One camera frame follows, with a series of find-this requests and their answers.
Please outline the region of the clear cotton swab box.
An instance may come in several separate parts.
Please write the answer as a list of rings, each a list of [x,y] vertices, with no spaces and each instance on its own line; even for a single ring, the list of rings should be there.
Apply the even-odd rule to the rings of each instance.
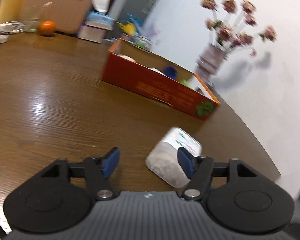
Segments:
[[[181,189],[190,181],[178,163],[180,147],[186,148],[194,157],[202,153],[202,146],[196,139],[181,128],[172,127],[145,160],[149,170],[176,189]]]

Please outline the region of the blue round lid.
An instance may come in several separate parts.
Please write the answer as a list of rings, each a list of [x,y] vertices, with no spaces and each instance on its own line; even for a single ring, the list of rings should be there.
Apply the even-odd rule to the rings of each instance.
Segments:
[[[169,77],[170,79],[176,79],[178,77],[178,72],[173,66],[167,66],[163,69],[162,73]]]

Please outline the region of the small white round jar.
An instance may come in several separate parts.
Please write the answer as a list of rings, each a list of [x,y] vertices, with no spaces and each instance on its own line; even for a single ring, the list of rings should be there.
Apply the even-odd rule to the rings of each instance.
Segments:
[[[9,38],[8,35],[0,35],[0,44],[6,43],[8,38]]]

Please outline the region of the green plastic bottle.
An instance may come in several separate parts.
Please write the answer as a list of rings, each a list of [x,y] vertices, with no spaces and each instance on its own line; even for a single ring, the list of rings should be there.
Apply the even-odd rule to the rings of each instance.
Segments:
[[[179,82],[180,82],[182,85],[185,85],[186,87],[191,88],[191,85],[190,85],[190,83],[189,83],[187,80],[182,79],[182,80],[180,80]]]

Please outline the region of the orange cardboard box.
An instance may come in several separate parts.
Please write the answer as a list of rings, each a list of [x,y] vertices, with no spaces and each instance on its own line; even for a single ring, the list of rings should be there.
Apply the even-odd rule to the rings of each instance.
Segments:
[[[167,66],[177,70],[175,80],[162,73]],[[187,80],[191,88],[182,85],[179,82],[182,79]],[[122,39],[108,50],[102,80],[200,120],[208,119],[220,106],[197,74]]]

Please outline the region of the pink ceramic vase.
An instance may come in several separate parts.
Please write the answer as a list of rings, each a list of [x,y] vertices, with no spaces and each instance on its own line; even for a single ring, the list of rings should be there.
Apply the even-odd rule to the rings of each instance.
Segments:
[[[226,53],[217,46],[209,43],[199,55],[195,73],[205,83],[215,76],[225,60]]]

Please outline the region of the dried pink roses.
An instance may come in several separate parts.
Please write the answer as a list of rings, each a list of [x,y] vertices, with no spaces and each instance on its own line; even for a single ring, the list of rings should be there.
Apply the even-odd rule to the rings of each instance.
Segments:
[[[220,49],[226,60],[230,54],[239,49],[250,49],[251,57],[256,56],[253,48],[255,39],[260,38],[262,42],[277,40],[277,33],[273,26],[267,25],[263,30],[251,35],[244,31],[246,27],[256,27],[256,7],[249,0],[222,0],[221,8],[226,12],[225,18],[217,17],[218,4],[215,0],[200,0],[200,6],[212,12],[212,18],[207,18],[205,26],[210,32],[210,43]]]

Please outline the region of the orange fruit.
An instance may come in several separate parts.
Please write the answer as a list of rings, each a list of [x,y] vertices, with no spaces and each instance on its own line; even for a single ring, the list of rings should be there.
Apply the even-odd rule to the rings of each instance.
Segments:
[[[53,36],[56,31],[56,24],[52,21],[42,22],[38,27],[38,32],[43,36]]]

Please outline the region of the blue tissue pack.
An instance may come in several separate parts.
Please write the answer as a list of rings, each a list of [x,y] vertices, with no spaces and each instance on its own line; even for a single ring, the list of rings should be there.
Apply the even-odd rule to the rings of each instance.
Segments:
[[[85,24],[95,28],[104,30],[112,30],[114,19],[106,13],[109,9],[110,0],[91,0],[95,11],[89,12]]]

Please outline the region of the yellow watering can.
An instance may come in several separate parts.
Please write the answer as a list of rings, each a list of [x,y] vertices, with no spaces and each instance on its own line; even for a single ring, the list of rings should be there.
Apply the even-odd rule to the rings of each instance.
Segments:
[[[120,23],[117,22],[117,25],[122,30],[122,32],[128,36],[132,36],[136,32],[136,27],[133,23],[127,22],[127,23]]]

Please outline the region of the clear drinking glass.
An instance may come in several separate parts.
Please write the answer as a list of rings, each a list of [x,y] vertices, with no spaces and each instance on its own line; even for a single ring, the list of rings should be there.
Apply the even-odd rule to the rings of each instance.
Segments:
[[[37,32],[41,23],[49,18],[50,7],[52,2],[47,2],[44,5],[27,6],[21,12],[21,23],[25,25],[26,33]]]

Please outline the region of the pink ribbed suitcase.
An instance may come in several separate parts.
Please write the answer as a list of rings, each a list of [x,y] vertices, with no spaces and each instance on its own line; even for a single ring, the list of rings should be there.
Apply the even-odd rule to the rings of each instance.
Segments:
[[[27,6],[44,5],[47,2],[52,2],[52,5],[49,18],[45,21],[55,22],[57,31],[68,34],[78,32],[92,6],[91,0],[24,0],[21,12]]]

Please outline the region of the grey refrigerator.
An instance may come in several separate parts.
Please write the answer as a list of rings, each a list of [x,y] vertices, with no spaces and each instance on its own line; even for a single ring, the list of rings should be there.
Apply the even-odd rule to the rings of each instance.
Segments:
[[[126,0],[117,21],[124,23],[133,18],[142,26],[156,2],[157,0]]]

